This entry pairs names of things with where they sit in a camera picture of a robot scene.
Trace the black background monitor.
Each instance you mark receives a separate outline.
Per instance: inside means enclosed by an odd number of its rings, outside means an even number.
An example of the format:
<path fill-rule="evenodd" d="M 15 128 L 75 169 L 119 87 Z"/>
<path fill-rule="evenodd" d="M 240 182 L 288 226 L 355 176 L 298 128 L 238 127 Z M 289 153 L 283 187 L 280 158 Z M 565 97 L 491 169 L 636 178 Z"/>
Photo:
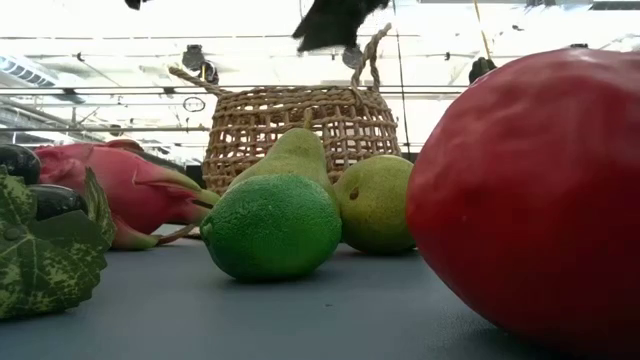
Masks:
<path fill-rule="evenodd" d="M 185 174 L 201 188 L 206 188 L 206 183 L 203 179 L 202 167 L 200 165 L 187 165 L 185 167 Z"/>

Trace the red strawberry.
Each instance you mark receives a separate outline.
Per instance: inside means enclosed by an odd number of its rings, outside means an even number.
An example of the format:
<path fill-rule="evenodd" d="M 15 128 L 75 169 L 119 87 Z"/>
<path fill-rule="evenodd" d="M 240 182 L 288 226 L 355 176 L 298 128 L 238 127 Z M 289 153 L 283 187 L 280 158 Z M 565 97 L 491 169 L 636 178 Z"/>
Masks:
<path fill-rule="evenodd" d="M 640 52 L 563 48 L 481 76 L 419 153 L 406 219 L 492 324 L 640 360 Z"/>

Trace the pink dragon fruit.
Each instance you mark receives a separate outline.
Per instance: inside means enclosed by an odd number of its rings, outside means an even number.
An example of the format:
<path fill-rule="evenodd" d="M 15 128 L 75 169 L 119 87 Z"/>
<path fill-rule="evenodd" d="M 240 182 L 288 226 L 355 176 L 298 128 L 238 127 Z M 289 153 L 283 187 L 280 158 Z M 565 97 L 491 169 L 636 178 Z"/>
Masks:
<path fill-rule="evenodd" d="M 182 234 L 156 235 L 154 231 L 165 223 L 182 223 L 189 230 L 220 199 L 188 176 L 134 152 L 131 141 L 42 146 L 35 154 L 41 162 L 42 183 L 82 195 L 88 193 L 87 171 L 93 171 L 116 226 L 114 249 L 142 250 L 173 242 Z"/>

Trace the green cactus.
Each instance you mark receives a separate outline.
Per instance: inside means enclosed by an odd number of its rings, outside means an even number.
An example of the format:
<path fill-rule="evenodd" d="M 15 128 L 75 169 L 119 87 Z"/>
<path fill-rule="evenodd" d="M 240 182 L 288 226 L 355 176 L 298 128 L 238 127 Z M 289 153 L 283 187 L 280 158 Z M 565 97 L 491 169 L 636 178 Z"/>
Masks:
<path fill-rule="evenodd" d="M 497 65 L 491 58 L 479 57 L 472 62 L 471 69 L 468 73 L 469 84 L 473 84 L 477 79 L 497 68 Z"/>

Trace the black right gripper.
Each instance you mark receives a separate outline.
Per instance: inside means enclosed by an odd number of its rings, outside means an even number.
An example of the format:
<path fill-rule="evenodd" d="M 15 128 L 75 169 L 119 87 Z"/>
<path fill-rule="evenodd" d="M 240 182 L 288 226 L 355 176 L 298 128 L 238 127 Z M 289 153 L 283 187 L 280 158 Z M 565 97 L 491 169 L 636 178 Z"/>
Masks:
<path fill-rule="evenodd" d="M 314 0 L 292 33 L 300 39 L 298 52 L 342 46 L 354 48 L 357 32 L 365 19 L 390 0 Z"/>

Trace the woven wicker basket with handles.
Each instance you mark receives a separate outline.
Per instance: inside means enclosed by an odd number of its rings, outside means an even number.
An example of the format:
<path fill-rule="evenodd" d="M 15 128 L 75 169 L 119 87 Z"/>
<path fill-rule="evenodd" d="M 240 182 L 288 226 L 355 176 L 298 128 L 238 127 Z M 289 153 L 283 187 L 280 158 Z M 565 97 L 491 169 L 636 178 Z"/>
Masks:
<path fill-rule="evenodd" d="M 356 63 L 350 83 L 264 86 L 233 92 L 171 67 L 169 73 L 217 97 L 202 163 L 206 188 L 219 194 L 266 155 L 286 131 L 307 126 L 321 139 L 331 181 L 351 164 L 401 153 L 397 122 L 380 93 L 377 50 L 392 25 L 375 33 Z"/>

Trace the black grape bunch with leaf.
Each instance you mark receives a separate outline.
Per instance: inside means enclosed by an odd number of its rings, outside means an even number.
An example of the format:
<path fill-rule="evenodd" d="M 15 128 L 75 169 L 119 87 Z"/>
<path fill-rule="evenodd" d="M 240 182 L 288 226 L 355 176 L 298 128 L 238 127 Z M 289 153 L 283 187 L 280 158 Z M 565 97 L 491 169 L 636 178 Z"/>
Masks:
<path fill-rule="evenodd" d="M 31 150 L 0 144 L 0 320 L 63 312 L 91 298 L 115 237 L 90 167 L 78 191 L 40 184 Z"/>

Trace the green pear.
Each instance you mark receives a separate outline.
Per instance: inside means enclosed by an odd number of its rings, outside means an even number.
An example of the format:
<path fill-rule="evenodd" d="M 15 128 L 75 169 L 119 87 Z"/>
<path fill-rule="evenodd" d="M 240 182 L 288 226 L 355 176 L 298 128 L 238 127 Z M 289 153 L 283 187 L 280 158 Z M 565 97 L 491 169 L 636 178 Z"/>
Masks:
<path fill-rule="evenodd" d="M 250 177 L 267 174 L 296 174 L 306 177 L 322 186 L 332 200 L 337 201 L 327 173 L 323 144 L 310 130 L 288 130 L 273 144 L 264 158 L 237 175 L 228 189 Z"/>
<path fill-rule="evenodd" d="M 377 155 L 348 167 L 334 184 L 342 240 L 372 255 L 396 255 L 415 247 L 405 218 L 413 164 L 394 155 Z"/>

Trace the small green lime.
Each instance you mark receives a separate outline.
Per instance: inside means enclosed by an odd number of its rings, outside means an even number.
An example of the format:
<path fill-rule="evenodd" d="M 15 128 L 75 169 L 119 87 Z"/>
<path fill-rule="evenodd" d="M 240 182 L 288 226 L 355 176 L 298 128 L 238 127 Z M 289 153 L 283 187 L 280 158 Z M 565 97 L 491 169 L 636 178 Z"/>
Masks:
<path fill-rule="evenodd" d="M 293 174 L 251 177 L 229 189 L 200 224 L 213 262 L 245 282 L 313 273 L 335 251 L 342 221 L 319 184 Z"/>

